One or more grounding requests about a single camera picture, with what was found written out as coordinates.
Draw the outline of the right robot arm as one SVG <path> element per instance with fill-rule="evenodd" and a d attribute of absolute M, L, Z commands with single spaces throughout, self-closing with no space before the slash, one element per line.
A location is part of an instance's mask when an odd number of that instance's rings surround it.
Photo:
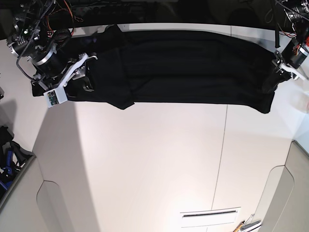
<path fill-rule="evenodd" d="M 70 80 L 80 80 L 83 90 L 93 92 L 94 85 L 87 76 L 87 62 L 96 59 L 95 52 L 77 65 L 81 56 L 69 57 L 63 51 L 71 40 L 73 31 L 67 28 L 52 31 L 49 16 L 57 5 L 55 0 L 31 0 L 24 5 L 17 17 L 14 28 L 7 38 L 7 45 L 17 57 L 27 57 L 36 72 L 33 76 L 24 73 L 32 85 L 32 94 L 41 96 L 57 87 L 65 88 Z"/>

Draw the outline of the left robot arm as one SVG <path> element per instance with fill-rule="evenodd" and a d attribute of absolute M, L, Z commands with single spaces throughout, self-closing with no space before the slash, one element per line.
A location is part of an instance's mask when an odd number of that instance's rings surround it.
<path fill-rule="evenodd" d="M 270 2 L 275 22 L 275 48 L 280 47 L 280 32 L 291 40 L 282 52 L 275 50 L 272 60 L 273 71 L 262 85 L 265 93 L 274 91 L 278 84 L 289 79 L 308 80 L 298 71 L 309 57 L 309 2 L 307 0 L 272 0 Z M 277 19 L 276 6 L 281 6 L 292 24 L 293 32 L 283 31 Z"/>

